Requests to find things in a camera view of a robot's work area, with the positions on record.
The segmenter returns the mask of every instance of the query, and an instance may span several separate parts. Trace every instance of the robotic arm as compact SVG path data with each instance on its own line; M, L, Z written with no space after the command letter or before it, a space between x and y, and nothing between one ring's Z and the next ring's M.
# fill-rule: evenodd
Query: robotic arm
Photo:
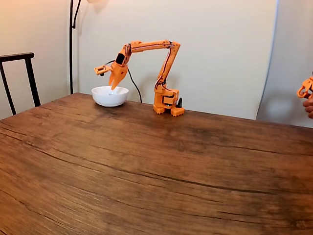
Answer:
M94 71L97 75L101 76L103 76L104 73L111 71L109 85L112 84L111 89L113 90L125 78L128 71L127 63L132 53L164 48L169 49L169 53L155 84L155 101L153 109L157 114L162 114L166 109L170 109L173 116L179 116L184 113L184 109L181 107L181 98L179 99L179 91L168 89L166 87L166 78L171 70L179 47L179 43L170 42L168 40L151 43L134 41L123 46L111 66L99 66L96 67Z
M313 77L308 78L302 83L301 88L298 90L297 95L299 98L312 98L313 93L309 93L309 91L312 91L312 85L313 85Z

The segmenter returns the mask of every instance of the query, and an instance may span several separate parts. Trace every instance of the white backdrop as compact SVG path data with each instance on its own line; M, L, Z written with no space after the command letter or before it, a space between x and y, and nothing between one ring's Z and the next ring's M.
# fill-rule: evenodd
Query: white backdrop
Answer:
M255 119L264 88L275 22L275 0L82 1L78 38L79 87L107 85L93 68L116 58L125 43L168 39L181 44L167 79L183 107ZM133 54L132 76L153 103L167 50ZM121 86L139 101L127 76Z
M259 120L313 127L296 95L313 71L313 1L279 1L268 81Z

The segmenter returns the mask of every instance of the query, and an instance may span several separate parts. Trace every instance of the chair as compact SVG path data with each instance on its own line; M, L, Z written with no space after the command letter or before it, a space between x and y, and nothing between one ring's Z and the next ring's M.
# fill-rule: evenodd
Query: chair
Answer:
M31 93L33 95L34 104L37 107L37 106L40 105L40 100L39 100L38 91L37 91L37 87L36 87L33 67L31 65L31 58L34 58L34 56L35 56L35 54L32 53L32 52L30 52L30 53L23 53L23 54L0 56L0 72L1 72L2 80L3 80L6 96L8 97L8 101L9 101L9 104L10 104L10 107L11 107L13 115L16 114L16 111L15 111L15 108L14 108L14 104L13 104L13 101L12 101L12 97L11 97L11 94L10 94L10 91L9 91L8 84L6 82L6 78L5 78L5 74L4 74L4 69L3 69L3 64L2 63L3 62L8 62L8 61L15 61L15 60L25 60Z

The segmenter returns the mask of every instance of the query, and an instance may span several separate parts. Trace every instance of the wall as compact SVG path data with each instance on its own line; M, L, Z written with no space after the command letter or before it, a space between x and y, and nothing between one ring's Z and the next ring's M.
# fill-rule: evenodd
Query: wall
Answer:
M313 70L313 1L281 0L259 120L313 127L296 95Z
M115 59L134 40L173 40L180 51L168 77L186 109L255 119L273 38L275 0L101 0L82 2L79 86L90 94L107 85L93 68ZM129 68L153 103L154 83L167 50L133 54ZM121 83L139 101L129 77Z
M1 0L0 55L34 52L41 103L67 95L69 1ZM3 64L17 112L34 107L24 61ZM0 119L12 115L0 80Z

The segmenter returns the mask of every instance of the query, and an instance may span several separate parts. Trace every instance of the black lamp pole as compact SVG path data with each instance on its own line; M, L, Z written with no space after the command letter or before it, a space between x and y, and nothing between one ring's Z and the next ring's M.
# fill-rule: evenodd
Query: black lamp pole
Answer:
M73 0L70 0L70 12L69 12L69 86L70 94L73 94L73 29L76 28L76 17L79 10L81 0L79 0L74 22L73 22Z

